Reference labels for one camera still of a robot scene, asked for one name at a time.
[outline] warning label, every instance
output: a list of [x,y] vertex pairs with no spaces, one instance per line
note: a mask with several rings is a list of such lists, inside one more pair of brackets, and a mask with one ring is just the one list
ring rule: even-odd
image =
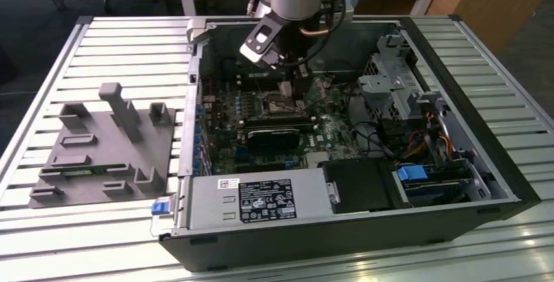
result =
[[291,180],[239,183],[240,221],[296,218]]

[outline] blue clip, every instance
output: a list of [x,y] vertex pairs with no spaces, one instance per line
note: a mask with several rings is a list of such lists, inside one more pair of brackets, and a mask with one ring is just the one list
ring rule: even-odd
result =
[[427,172],[422,165],[406,165],[396,170],[398,177],[404,180],[426,180]]
[[157,198],[152,204],[152,215],[167,215],[169,214],[169,197],[164,196]]

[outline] motherboard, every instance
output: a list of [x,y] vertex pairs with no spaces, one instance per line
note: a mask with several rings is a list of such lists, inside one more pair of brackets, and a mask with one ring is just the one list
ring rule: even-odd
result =
[[292,101],[264,90],[264,78],[251,81],[249,89],[225,83],[203,98],[212,174],[307,169],[360,156],[345,116],[345,84],[317,76],[304,98]]

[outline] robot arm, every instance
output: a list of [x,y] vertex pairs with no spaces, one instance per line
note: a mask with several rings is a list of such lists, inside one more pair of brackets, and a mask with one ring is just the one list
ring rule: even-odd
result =
[[[324,48],[331,33],[351,20],[357,0],[260,0],[263,17],[249,33],[240,53],[260,66],[284,68],[281,94],[301,98],[311,86],[307,62]],[[325,28],[319,28],[324,20]],[[317,38],[323,38],[316,49]]]

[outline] white sticker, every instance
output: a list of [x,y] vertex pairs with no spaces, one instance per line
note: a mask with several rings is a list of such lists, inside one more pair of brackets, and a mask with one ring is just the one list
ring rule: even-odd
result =
[[217,180],[217,189],[235,189],[239,188],[240,179],[229,178],[227,180]]

